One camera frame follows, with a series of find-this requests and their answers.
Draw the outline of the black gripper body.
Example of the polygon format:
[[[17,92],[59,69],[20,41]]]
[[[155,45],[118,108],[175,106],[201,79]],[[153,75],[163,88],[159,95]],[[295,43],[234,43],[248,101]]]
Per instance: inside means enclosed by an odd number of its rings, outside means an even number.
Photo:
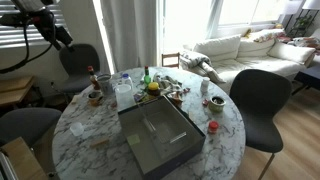
[[[56,25],[54,14],[50,10],[41,10],[32,14],[32,22],[43,38],[57,50],[62,42],[69,51],[73,51],[72,37],[63,26]]]

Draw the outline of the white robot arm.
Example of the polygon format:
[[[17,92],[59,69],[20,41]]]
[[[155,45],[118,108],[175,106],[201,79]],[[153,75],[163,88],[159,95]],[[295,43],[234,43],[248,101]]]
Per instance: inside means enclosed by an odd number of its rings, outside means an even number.
[[[27,27],[34,25],[42,37],[57,50],[63,43],[70,51],[73,51],[72,37],[62,26],[56,25],[54,13],[49,5],[58,4],[60,0],[10,0],[17,13],[7,13],[0,18],[0,24],[12,27]]]

